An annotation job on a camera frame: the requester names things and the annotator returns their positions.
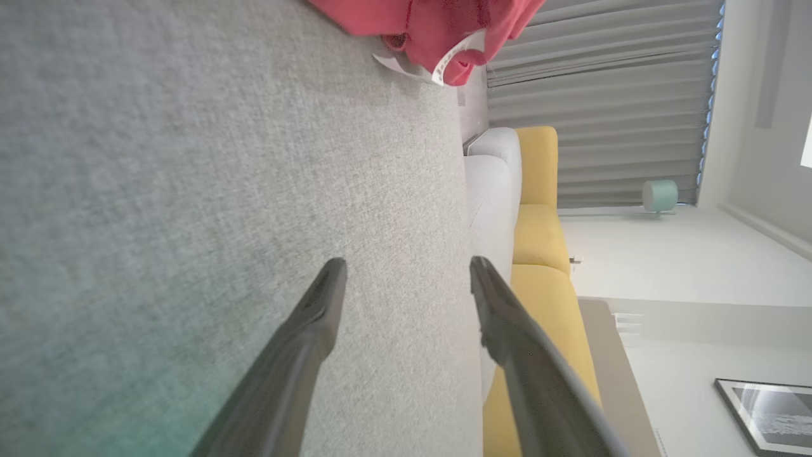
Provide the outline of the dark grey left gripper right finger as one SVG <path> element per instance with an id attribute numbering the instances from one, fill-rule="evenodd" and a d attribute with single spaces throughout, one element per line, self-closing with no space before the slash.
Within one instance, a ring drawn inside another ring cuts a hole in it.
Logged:
<path id="1" fill-rule="evenodd" d="M 469 264 L 481 344 L 504 371 L 525 456 L 629 454 L 594 397 L 483 256 Z"/>

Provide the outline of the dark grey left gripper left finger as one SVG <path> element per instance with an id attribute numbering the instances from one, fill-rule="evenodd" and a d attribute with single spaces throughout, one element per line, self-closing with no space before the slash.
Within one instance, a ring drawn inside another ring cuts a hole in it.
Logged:
<path id="1" fill-rule="evenodd" d="M 322 363 L 336 346 L 347 263 L 331 258 L 256 357 L 193 456 L 297 456 Z"/>

